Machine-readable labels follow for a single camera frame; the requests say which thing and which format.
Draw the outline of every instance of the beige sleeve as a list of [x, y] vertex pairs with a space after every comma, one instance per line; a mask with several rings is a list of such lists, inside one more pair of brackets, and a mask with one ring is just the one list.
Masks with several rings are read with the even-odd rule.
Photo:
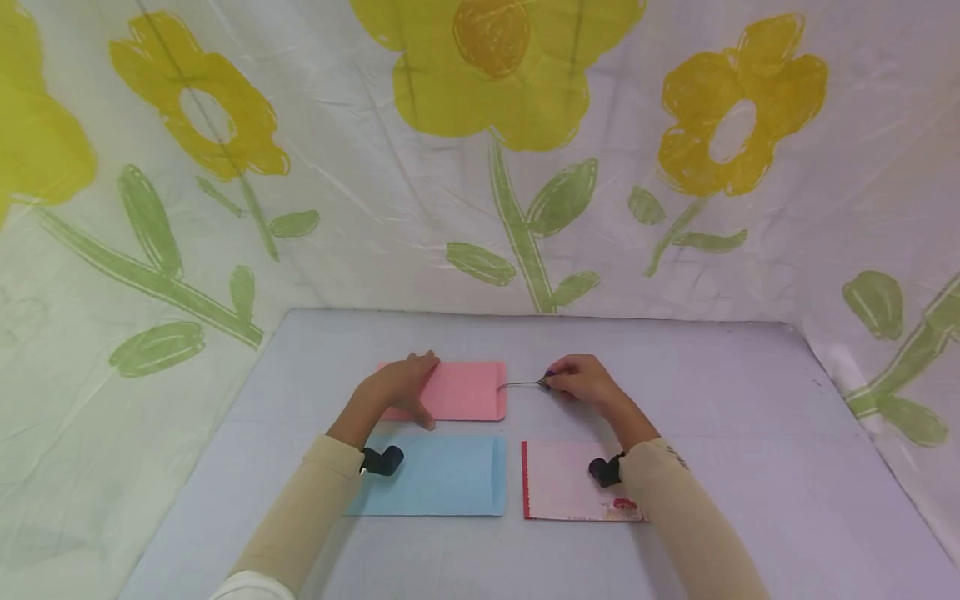
[[363, 458], [351, 445], [317, 438], [230, 573], [260, 573], [299, 595], [330, 527], [360, 489]]
[[767, 600], [754, 561], [667, 440], [620, 459], [630, 497], [650, 516], [690, 600]]

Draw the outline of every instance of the flower pattern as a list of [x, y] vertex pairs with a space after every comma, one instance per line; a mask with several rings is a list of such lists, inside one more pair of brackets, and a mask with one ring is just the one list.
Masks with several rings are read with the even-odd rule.
[[33, 17], [0, 0], [0, 228], [12, 203], [62, 204], [93, 181], [97, 155], [77, 119], [47, 93]]
[[[289, 157], [273, 141], [273, 107], [229, 60], [204, 52], [183, 21], [167, 11], [132, 19], [130, 31], [133, 39], [110, 43], [113, 68], [156, 107], [167, 130], [200, 166], [224, 181], [248, 168], [261, 175], [289, 172]], [[216, 99], [228, 115], [228, 139], [207, 139], [193, 127], [180, 104], [185, 89]]]
[[396, 107], [415, 130], [490, 129], [514, 151], [563, 146], [587, 112], [584, 71], [643, 15], [645, 1], [351, 0], [367, 32], [402, 52]]
[[[663, 135], [660, 166], [673, 187], [693, 196], [756, 188], [777, 142], [824, 104], [827, 64], [809, 54], [794, 58], [803, 33], [801, 14], [763, 19], [744, 30], [736, 48], [696, 54], [667, 75], [663, 107], [679, 123]], [[743, 100], [756, 108], [753, 131], [736, 156], [716, 161], [710, 142], [717, 126]]]

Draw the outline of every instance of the pink envelope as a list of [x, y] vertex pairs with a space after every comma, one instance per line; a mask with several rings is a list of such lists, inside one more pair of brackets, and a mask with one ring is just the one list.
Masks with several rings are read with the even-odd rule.
[[[503, 363], [442, 362], [430, 375], [420, 399], [436, 420], [502, 420], [507, 416], [507, 390], [497, 388], [506, 378]], [[410, 420], [410, 415], [390, 408], [383, 419]]]
[[616, 484], [601, 488], [587, 468], [610, 458], [616, 444], [600, 442], [522, 442], [523, 518], [564, 521], [649, 521]]

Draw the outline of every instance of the hand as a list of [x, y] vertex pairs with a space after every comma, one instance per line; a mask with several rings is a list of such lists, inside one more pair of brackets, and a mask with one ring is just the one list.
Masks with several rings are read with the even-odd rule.
[[391, 406], [410, 413], [417, 424], [432, 430], [435, 423], [420, 402], [420, 390], [438, 364], [440, 359], [433, 350], [428, 350], [423, 356], [410, 352], [406, 360], [384, 365], [357, 386], [326, 435], [363, 449], [383, 411]]
[[546, 383], [562, 397], [592, 404], [601, 413], [616, 403], [633, 404], [592, 354], [568, 354], [547, 372], [556, 373], [547, 377]]
[[643, 411], [634, 404], [592, 354], [568, 354], [547, 372], [546, 383], [567, 400], [581, 400], [597, 409], [613, 429], [624, 450], [660, 437]]
[[433, 350], [423, 356], [410, 352], [406, 360], [384, 365], [383, 369], [364, 379], [353, 396], [380, 406], [381, 413], [391, 406], [407, 412], [418, 425], [432, 430], [435, 427], [433, 416], [420, 402], [420, 390], [439, 364], [440, 359]]

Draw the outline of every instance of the red border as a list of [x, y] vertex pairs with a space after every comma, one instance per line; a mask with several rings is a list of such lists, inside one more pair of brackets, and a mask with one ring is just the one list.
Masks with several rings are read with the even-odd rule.
[[527, 443], [520, 442], [520, 456], [523, 464], [523, 518], [530, 518], [530, 485], [527, 482]]

